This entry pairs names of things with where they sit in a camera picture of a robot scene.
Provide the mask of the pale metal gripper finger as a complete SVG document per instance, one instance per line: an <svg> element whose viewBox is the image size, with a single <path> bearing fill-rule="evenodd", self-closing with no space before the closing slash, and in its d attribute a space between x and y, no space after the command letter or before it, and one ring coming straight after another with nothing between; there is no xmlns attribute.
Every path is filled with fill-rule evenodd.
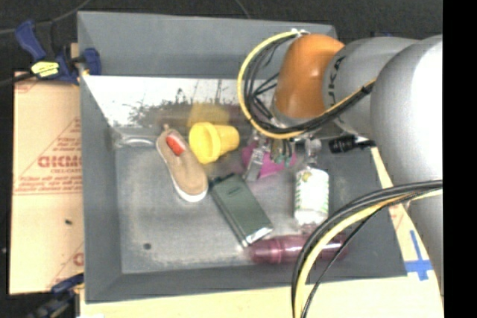
<svg viewBox="0 0 477 318"><path fill-rule="evenodd" d="M265 149L255 148L252 150L250 160L245 171L244 178L247 181L256 181L260 178L263 162L265 158Z"/></svg>

